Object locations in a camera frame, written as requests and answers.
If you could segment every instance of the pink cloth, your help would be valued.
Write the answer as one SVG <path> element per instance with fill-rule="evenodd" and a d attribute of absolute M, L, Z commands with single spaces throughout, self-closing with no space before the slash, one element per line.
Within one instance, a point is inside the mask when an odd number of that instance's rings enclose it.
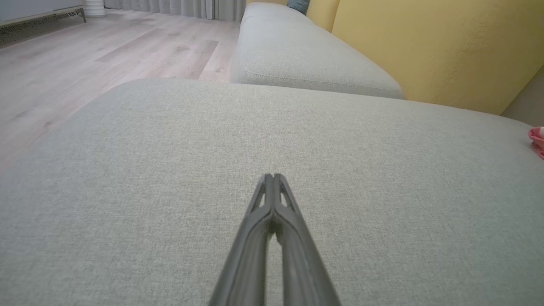
<path fill-rule="evenodd" d="M 542 126 L 531 128 L 529 130 L 529 138 L 533 140 L 533 143 L 531 144 L 533 150 L 535 150 L 535 152 L 544 159 L 544 138 L 540 132 L 541 129 Z"/>

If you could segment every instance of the gray fabric upholstery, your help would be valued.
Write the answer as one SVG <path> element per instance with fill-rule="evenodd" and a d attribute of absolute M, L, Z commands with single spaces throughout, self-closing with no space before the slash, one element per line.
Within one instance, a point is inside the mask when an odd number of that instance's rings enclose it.
<path fill-rule="evenodd" d="M 285 5 L 248 4 L 232 83 L 402 98 L 399 84 L 373 61 Z"/>
<path fill-rule="evenodd" d="M 541 305 L 529 128 L 379 97 L 127 83 L 0 178 L 0 304 L 205 305 L 257 179 L 277 172 L 343 305 Z M 275 240 L 268 274 L 281 305 Z"/>

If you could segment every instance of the gray curtain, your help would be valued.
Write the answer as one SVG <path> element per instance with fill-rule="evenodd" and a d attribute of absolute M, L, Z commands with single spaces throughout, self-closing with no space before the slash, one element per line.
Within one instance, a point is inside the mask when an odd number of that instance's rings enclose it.
<path fill-rule="evenodd" d="M 107 8 L 241 21 L 245 0 L 104 0 Z"/>

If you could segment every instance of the yellow cushion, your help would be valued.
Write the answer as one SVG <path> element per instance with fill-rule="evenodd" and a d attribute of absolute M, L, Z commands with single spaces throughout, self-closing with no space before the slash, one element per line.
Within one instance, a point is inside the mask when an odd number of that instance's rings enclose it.
<path fill-rule="evenodd" d="M 246 3 L 251 3 L 251 2 L 268 2 L 268 3 L 277 3 L 277 4 L 287 5 L 287 0 L 246 0 Z"/>
<path fill-rule="evenodd" d="M 315 24 L 330 32 L 335 21 L 339 2 L 340 0 L 311 0 L 306 16 Z"/>
<path fill-rule="evenodd" d="M 544 63 L 542 0 L 341 0 L 332 33 L 409 100 L 494 114 Z"/>

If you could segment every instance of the wooden floor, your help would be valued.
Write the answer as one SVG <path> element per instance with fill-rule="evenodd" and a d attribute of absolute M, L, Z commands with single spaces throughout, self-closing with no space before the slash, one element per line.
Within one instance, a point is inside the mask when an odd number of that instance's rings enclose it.
<path fill-rule="evenodd" d="M 37 139 L 114 86 L 151 76 L 228 82 L 239 23 L 107 13 L 88 23 L 62 19 L 48 34 L 0 48 L 0 174 Z"/>

